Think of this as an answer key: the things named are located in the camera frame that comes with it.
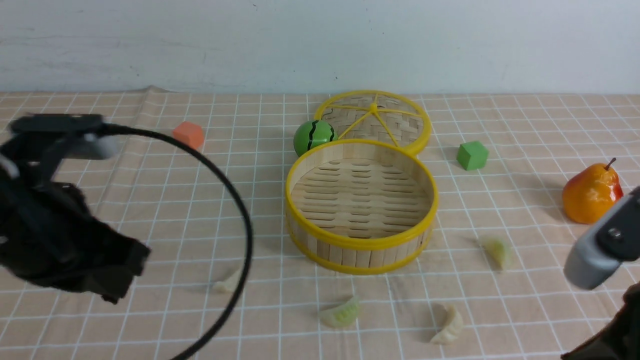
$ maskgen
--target white wall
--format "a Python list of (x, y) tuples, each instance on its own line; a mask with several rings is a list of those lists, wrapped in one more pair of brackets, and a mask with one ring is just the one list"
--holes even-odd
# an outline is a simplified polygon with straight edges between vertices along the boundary
[(640, 0), (0, 0), (0, 90), (640, 93)]

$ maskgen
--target bamboo steamer lid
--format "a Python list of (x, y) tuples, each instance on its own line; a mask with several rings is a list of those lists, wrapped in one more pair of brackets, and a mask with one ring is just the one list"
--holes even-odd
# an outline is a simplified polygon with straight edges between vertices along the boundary
[(418, 104), (402, 95), (377, 90), (347, 92), (322, 103), (315, 119), (324, 120), (338, 139), (368, 139), (402, 147), (418, 155), (429, 140), (431, 121)]

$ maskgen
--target green ball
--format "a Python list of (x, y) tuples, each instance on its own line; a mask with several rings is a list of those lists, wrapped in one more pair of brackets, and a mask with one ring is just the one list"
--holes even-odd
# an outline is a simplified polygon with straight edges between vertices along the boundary
[(335, 131), (331, 125), (322, 120), (311, 120), (302, 124), (293, 136), (293, 147), (298, 156), (318, 145), (333, 141)]

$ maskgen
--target toy block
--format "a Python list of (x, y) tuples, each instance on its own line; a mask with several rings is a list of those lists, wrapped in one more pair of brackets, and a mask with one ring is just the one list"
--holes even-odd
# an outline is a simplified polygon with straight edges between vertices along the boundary
[(173, 130), (173, 138), (197, 149), (204, 143), (204, 131), (199, 125), (185, 121)]
[(458, 148), (458, 163), (467, 171), (483, 168), (488, 157), (489, 150), (479, 141), (465, 142)]

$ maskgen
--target metal screw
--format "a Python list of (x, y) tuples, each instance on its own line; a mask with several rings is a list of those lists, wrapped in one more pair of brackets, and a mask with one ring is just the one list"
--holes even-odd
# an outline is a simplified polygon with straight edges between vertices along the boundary
[(613, 240), (620, 240), (622, 239), (622, 233), (620, 232), (620, 230), (616, 229), (615, 227), (610, 228), (607, 233), (609, 234), (609, 236), (613, 239)]

